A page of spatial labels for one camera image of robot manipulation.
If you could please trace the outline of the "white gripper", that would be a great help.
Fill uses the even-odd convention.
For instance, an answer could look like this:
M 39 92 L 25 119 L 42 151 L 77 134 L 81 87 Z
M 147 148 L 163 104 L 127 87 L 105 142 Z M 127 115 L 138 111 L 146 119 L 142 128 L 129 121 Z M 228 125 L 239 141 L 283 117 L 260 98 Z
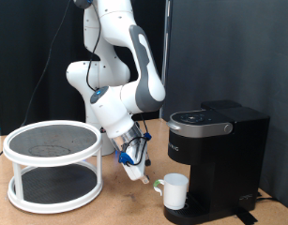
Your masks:
M 143 152 L 140 155 L 140 161 L 136 164 L 133 164 L 131 157 L 124 152 L 121 152 L 119 155 L 119 162 L 123 165 L 127 175 L 132 181 L 141 180 L 144 184 L 149 183 L 149 177 L 145 175 L 145 153 Z

